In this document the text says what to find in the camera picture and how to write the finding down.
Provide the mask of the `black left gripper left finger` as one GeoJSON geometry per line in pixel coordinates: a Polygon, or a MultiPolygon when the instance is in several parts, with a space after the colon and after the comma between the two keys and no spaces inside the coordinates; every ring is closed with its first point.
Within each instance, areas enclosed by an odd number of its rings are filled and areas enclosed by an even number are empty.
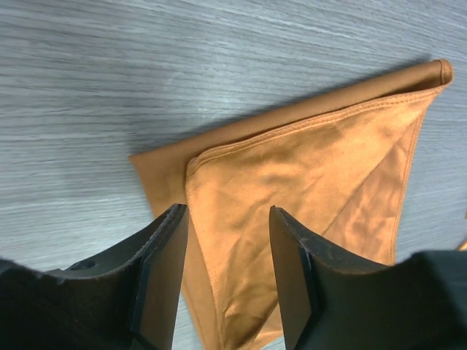
{"type": "Polygon", "coordinates": [[[3,349],[170,349],[188,242],[175,204],[66,269],[1,261],[3,349]]]}

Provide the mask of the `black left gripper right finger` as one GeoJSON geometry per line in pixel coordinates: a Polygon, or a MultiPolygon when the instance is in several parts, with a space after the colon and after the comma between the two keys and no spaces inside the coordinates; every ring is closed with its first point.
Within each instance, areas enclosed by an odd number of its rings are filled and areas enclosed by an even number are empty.
{"type": "Polygon", "coordinates": [[[278,207],[269,234],[287,349],[466,347],[464,251],[422,251],[387,266],[278,207]]]}

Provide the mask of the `orange satin napkin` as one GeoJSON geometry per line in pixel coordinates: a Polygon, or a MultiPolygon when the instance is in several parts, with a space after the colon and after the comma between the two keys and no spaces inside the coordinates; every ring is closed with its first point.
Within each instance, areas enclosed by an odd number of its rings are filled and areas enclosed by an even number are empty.
{"type": "Polygon", "coordinates": [[[260,349],[282,334],[272,206],[395,262],[420,128],[452,79],[435,60],[130,157],[154,215],[189,209],[182,293],[205,349],[260,349]]]}

